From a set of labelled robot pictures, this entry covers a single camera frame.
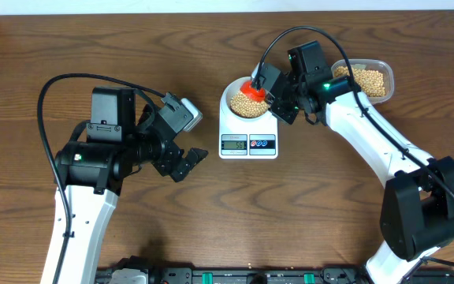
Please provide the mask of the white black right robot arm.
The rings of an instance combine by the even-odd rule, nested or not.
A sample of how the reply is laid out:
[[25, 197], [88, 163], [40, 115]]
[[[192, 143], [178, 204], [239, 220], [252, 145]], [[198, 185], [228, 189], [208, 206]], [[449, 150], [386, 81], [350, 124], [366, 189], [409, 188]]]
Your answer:
[[355, 76], [337, 76], [318, 42], [288, 51], [288, 73], [260, 63], [253, 85], [270, 112], [292, 124], [303, 111], [346, 139], [384, 188], [383, 242], [367, 261], [372, 283], [402, 283], [454, 241], [454, 159], [435, 159], [406, 139], [371, 105]]

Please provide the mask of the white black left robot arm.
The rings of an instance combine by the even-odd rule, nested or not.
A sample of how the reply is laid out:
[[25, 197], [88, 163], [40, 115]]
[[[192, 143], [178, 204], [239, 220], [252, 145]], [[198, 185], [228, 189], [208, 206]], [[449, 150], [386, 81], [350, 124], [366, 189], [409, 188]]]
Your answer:
[[90, 119], [56, 154], [55, 220], [43, 283], [94, 282], [123, 180], [143, 164], [180, 182], [207, 157], [206, 150], [184, 151], [174, 141], [203, 117], [188, 99], [167, 93], [161, 107], [149, 99], [137, 118], [136, 97], [145, 96], [136, 88], [95, 88]]

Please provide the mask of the red measuring scoop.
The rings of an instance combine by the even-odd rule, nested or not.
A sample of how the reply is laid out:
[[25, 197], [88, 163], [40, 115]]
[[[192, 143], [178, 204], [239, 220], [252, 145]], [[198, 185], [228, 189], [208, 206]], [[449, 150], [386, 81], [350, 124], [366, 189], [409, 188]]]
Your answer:
[[240, 87], [240, 92], [247, 96], [250, 100], [257, 103], [263, 102], [266, 98], [266, 92], [263, 88], [257, 89], [251, 86], [251, 81], [245, 81]]

